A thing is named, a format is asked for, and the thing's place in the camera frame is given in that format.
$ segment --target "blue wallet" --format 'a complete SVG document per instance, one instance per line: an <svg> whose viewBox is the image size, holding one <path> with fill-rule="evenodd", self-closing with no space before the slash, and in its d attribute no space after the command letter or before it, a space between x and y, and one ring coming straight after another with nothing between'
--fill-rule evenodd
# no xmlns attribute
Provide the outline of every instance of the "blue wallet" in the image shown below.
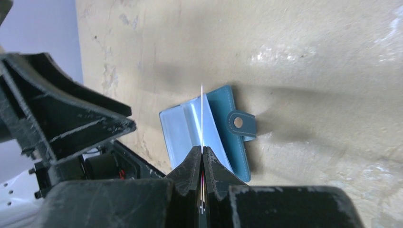
<svg viewBox="0 0 403 228"><path fill-rule="evenodd" d="M184 160L193 146L201 145L201 99L205 104L204 145L212 148L224 167L249 182L250 170L243 142L256 138L255 116L235 109L229 85L160 112L172 168Z"/></svg>

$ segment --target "wallet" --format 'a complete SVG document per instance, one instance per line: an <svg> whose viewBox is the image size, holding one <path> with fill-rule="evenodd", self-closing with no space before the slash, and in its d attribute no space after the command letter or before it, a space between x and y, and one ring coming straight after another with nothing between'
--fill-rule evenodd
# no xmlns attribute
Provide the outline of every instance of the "wallet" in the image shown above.
<svg viewBox="0 0 403 228"><path fill-rule="evenodd" d="M250 181L244 142L256 138L255 116L236 110L229 85L163 110L159 116L173 169L193 146L203 144L211 147L225 168L242 181Z"/></svg>

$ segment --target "white object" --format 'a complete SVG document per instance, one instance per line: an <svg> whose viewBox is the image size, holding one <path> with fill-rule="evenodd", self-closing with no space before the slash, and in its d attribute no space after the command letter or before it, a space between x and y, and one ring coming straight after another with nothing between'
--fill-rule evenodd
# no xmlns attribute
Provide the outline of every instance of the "white object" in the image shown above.
<svg viewBox="0 0 403 228"><path fill-rule="evenodd" d="M37 214L43 199L36 199L39 191L36 175L23 171L0 185L0 228L28 226Z"/></svg>

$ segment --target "robotic claw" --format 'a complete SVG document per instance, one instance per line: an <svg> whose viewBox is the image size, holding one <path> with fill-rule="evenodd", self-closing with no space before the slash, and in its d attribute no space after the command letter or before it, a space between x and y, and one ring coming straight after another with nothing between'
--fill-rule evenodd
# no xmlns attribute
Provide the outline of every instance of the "robotic claw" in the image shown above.
<svg viewBox="0 0 403 228"><path fill-rule="evenodd" d="M248 186L210 147L165 176L116 140L136 130L131 108L73 82L48 54L1 54L0 75L0 141L41 159L0 186L0 227L363 227L342 190Z"/></svg>

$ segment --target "worn table surface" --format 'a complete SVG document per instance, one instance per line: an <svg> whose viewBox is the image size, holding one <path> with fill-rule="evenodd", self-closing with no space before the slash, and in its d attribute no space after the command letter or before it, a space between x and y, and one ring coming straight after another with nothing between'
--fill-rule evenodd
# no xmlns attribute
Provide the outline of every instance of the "worn table surface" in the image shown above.
<svg viewBox="0 0 403 228"><path fill-rule="evenodd" d="M258 121L251 184L338 186L367 227L403 227L402 5L80 0L84 83L132 107L122 142L165 173L158 113L231 84Z"/></svg>

